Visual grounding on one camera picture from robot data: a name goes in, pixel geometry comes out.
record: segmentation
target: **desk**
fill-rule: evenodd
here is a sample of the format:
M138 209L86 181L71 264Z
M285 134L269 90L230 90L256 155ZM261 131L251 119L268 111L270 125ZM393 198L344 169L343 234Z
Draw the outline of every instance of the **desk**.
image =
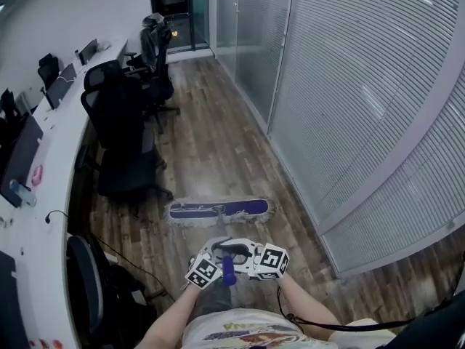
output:
M50 215L50 224L44 218L54 209L68 213L74 164L89 121L81 104L85 72L118 59L125 46L126 40L113 41L110 48L97 53L79 71L57 110L50 110L43 99L33 114L44 131L32 164L32 169L43 165L42 182L33 189L37 205L22 206L13 212L7 253L16 261L21 315L28 339L36 347L43 339L51 347L53 340L59 340L64 348L80 348L68 301L66 218L58 212Z

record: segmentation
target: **purple mop pad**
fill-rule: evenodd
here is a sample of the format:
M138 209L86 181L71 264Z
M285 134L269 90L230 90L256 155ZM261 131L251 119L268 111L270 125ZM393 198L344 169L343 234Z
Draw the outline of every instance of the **purple mop pad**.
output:
M165 218L170 225L206 228L216 225L222 207L225 224L241 222L267 222L275 213L275 205L268 198L241 198L224 200L175 199L166 206Z

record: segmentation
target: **forearm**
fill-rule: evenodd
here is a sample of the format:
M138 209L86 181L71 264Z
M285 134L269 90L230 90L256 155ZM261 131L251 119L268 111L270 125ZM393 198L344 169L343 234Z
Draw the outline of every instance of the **forearm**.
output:
M189 284L181 297L148 329L137 349L172 349L182 336L201 290Z
M291 306L292 313L306 321L312 321L321 324L340 324L332 312L327 309L321 302L310 296L300 285L292 279L287 273L278 284ZM332 331L318 327L308 326L313 337L327 339Z

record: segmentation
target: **white mop fringe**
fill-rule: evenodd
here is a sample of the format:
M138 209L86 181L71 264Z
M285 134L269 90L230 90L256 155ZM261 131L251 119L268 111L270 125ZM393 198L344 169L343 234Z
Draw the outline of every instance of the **white mop fringe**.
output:
M164 213L164 220L170 226L179 226L183 228L189 227L196 227L196 228L208 228L210 226L215 226L217 224L217 216L214 217L205 217L205 218L173 218L170 216L169 211L172 204L191 204L191 203L205 203L205 204L212 204L212 203L226 203L226 202L234 202L234 201L248 201L248 200L257 200L262 199L265 200L268 204L268 210L265 213L261 214L248 214L245 211L239 211L235 214L230 216L223 215L223 222L225 225L228 224L240 224L240 223L266 223L270 220L276 213L276 204L275 202L264 196L243 196L243 197L201 197L201 198L176 198L171 203L165 206L165 213ZM201 205L195 209L197 212L199 211L213 211L212 206L202 207Z

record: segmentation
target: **black cable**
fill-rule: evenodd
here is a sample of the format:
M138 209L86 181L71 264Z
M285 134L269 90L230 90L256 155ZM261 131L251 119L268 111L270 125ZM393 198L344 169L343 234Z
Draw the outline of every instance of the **black cable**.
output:
M317 326L322 329L330 329L333 331L367 332L367 331L378 331L380 329L393 329L395 327L405 326L414 320L414 318L412 318L412 319L408 319L407 321L393 321L393 322L386 322L386 323L380 323L380 324L370 324L367 326L344 326L342 324L320 324L316 322L306 321L298 316L295 316L292 313L284 314L283 308L281 306L281 298L280 298L281 288L279 286L276 292L277 292L276 295L278 298L279 311L281 312L281 315L288 321L292 322L293 324L296 324L297 326L299 326L299 324L308 324L310 326ZM426 313L426 315L429 315L435 311L436 309L431 310L428 313Z
M169 296L170 299L173 300L173 302L175 302L176 300L171 296L171 294L168 292L168 289L166 289L166 287L163 285L163 283L161 283L160 279L158 279L155 274L152 274L148 271L146 271L145 269L142 269L140 266L137 266L135 265L134 263L132 263L131 261L129 261L128 259L126 259L121 253L119 253L118 251L116 251L112 246L106 244L102 239L96 237L98 241L102 242L104 245L106 245L109 249L111 249L113 252L115 252L117 255L119 255L122 259L125 259L125 261L129 262L132 266L134 266L135 268L143 271L144 273L147 273L149 276L152 276L153 278L155 278L155 280L163 287L163 289L166 291L166 294Z
M66 213L64 213L64 211L60 211L59 209L54 209L53 211L50 211L47 216L45 216L45 222L47 224L50 224L50 215L53 213L53 212L59 212L61 214L63 214L66 218L68 218L68 215Z

